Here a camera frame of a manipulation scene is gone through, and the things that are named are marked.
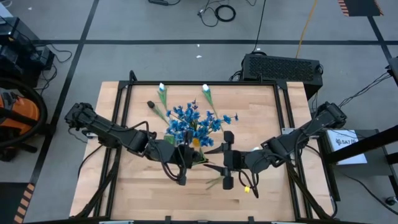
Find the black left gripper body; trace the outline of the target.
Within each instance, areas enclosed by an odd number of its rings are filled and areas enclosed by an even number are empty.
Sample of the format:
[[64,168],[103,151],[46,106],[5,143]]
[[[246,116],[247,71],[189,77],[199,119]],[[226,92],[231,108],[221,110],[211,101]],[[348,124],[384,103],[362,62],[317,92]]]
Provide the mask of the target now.
[[[178,185],[185,185],[187,181],[186,173],[193,165],[190,164],[192,159],[193,147],[190,147],[190,140],[193,139],[193,132],[187,131],[183,135],[183,143],[178,146],[173,146],[166,140],[156,140],[154,148],[158,152],[158,161],[162,164],[167,176],[178,183]],[[179,173],[173,175],[170,171],[169,164],[177,165]]]

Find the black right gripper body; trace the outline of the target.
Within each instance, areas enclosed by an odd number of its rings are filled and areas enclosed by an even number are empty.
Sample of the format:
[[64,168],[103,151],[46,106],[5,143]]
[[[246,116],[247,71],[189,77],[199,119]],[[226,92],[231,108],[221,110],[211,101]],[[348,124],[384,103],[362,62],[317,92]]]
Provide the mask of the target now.
[[243,153],[232,150],[234,134],[231,131],[224,132],[224,143],[229,144],[229,149],[223,153],[223,190],[231,190],[234,187],[232,171],[240,171],[244,167]]

